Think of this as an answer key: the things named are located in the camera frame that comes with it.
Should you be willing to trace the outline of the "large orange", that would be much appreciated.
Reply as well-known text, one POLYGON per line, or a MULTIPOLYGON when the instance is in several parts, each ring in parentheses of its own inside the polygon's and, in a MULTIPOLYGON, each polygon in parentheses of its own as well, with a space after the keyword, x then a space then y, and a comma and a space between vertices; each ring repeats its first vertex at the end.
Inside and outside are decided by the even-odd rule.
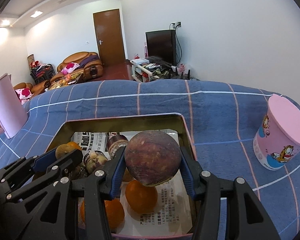
POLYGON ((118 199, 104 201, 110 231, 116 231, 125 221, 125 211, 118 199))

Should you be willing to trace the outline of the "medium orange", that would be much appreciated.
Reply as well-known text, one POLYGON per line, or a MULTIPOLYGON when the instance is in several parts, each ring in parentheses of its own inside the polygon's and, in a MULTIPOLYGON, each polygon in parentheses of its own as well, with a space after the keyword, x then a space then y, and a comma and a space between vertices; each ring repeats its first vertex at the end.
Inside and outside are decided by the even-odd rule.
POLYGON ((137 180, 127 184, 125 197, 131 209, 138 214, 151 213, 158 202, 157 189, 144 186, 137 180))

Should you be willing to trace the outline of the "small front orange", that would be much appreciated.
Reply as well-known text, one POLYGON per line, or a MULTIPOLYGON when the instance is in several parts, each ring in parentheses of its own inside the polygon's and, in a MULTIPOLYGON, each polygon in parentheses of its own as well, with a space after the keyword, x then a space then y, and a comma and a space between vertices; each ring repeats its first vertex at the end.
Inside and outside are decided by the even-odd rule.
POLYGON ((66 154, 70 153, 71 151, 74 150, 82 150, 82 148, 79 146, 79 144, 77 144, 76 142, 68 142, 66 144, 61 144, 56 148, 55 151, 55 156, 56 159, 61 159, 63 156, 65 156, 66 154))

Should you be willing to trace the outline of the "purple passion fruit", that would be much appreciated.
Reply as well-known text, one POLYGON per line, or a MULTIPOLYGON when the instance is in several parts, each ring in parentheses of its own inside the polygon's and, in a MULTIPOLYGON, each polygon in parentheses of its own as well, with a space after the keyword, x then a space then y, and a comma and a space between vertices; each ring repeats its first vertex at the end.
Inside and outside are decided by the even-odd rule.
POLYGON ((179 170, 181 156, 178 143, 163 131, 142 131, 125 148, 127 170, 147 187, 172 179, 179 170))

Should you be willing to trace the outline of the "pink electric kettle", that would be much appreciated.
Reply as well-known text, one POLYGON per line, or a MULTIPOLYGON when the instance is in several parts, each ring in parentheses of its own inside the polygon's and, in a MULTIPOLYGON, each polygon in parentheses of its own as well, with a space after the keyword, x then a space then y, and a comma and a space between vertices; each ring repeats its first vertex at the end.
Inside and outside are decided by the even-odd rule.
POLYGON ((11 76, 0 77, 0 135, 14 137, 26 124, 28 115, 11 83, 11 76))

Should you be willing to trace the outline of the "newspaper lining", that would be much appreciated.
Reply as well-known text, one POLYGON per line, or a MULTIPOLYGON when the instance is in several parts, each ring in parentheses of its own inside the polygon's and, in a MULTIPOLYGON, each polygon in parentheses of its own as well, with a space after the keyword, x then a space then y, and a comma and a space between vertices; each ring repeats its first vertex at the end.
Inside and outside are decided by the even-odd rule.
POLYGON ((114 159, 123 147, 126 168, 113 200, 104 202, 110 230, 129 237, 179 237, 193 226, 190 200, 181 179, 181 149, 173 130, 115 134, 106 152, 85 152, 84 165, 95 168, 114 159))

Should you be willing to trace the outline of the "pink cartoon cup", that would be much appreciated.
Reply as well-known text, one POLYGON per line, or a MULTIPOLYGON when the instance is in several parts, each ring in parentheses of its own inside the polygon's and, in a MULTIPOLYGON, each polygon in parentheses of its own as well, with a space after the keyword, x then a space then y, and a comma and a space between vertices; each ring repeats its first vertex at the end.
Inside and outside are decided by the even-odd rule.
POLYGON ((300 109, 283 96, 272 95, 267 113, 253 140, 254 154, 271 171, 300 152, 300 109))

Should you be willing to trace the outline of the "pink metal tin box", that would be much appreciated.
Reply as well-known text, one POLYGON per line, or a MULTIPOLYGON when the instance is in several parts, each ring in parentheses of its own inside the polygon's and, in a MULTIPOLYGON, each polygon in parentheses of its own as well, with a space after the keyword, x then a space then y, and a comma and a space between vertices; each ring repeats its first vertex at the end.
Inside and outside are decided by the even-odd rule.
MULTIPOLYGON (((74 141, 80 144, 84 154, 91 150, 101 151, 111 159, 107 151, 111 137, 120 134, 130 141, 146 130, 167 133, 195 159, 186 122, 180 113, 67 121, 57 131, 47 150, 74 141)), ((124 208, 125 221, 113 235, 118 239, 191 239, 197 212, 193 200, 186 193, 181 174, 177 172, 172 179, 155 187, 157 205, 154 211, 144 215, 133 211, 125 197, 126 186, 133 179, 131 174, 124 172, 121 193, 117 198, 124 208)))

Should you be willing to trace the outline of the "coffee table with fruit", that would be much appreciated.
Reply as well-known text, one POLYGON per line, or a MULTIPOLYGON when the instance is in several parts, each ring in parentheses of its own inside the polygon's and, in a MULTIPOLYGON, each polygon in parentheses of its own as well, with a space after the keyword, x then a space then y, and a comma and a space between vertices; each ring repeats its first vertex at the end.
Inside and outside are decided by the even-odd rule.
POLYGON ((50 79, 50 86, 48 90, 54 90, 61 87, 66 87, 70 85, 76 85, 84 81, 83 72, 72 72, 70 74, 63 75, 58 73, 50 79))

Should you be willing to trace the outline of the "black shelf rack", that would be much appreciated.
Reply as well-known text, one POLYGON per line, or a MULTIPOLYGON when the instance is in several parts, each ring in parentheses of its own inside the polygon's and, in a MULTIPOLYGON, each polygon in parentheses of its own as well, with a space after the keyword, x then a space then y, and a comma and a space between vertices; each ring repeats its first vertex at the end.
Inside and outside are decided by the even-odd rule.
POLYGON ((34 59, 31 54, 27 57, 30 69, 30 76, 33 78, 35 84, 39 84, 45 80, 50 80, 56 73, 51 64, 40 63, 34 59))

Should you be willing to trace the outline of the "white tv stand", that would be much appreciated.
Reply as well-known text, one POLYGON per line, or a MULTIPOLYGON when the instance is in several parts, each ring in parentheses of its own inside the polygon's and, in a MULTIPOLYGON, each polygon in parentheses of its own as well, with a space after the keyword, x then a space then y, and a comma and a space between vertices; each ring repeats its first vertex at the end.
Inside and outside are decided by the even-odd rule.
POLYGON ((130 60, 132 79, 137 82, 151 82, 160 79, 172 79, 175 71, 164 64, 150 63, 147 59, 130 60))

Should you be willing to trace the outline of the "pink floral cushion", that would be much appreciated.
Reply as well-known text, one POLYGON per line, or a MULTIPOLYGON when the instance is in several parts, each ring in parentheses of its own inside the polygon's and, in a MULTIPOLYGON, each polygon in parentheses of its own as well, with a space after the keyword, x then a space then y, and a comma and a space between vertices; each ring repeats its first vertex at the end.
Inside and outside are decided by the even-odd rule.
POLYGON ((79 64, 75 63, 75 62, 70 62, 69 64, 67 64, 62 70, 61 73, 63 75, 67 75, 72 73, 74 70, 76 70, 77 68, 79 68, 79 64))

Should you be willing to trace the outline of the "black television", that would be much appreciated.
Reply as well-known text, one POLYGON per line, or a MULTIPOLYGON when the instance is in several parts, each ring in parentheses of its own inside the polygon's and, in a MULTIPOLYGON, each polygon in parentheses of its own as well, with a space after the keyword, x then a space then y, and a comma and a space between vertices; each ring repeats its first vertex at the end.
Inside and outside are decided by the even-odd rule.
POLYGON ((160 58, 162 61, 172 65, 177 63, 175 30, 148 31, 145 34, 149 57, 160 58))

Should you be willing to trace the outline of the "brown wooden door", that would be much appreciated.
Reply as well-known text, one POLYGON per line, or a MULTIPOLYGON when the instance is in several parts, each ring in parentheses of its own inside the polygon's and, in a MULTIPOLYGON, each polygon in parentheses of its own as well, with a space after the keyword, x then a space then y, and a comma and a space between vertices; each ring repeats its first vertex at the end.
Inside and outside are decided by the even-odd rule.
POLYGON ((106 10, 93 14, 98 54, 107 66, 125 62, 125 48, 122 37, 119 9, 106 10))

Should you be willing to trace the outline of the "wall power socket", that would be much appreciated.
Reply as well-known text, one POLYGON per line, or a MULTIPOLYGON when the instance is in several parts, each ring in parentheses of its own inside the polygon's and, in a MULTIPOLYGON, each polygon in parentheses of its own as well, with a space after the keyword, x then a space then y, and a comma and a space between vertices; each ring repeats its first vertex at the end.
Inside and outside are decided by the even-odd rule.
POLYGON ((170 24, 170 29, 177 29, 177 28, 179 28, 179 27, 181 27, 181 22, 174 22, 174 23, 171 23, 170 24))

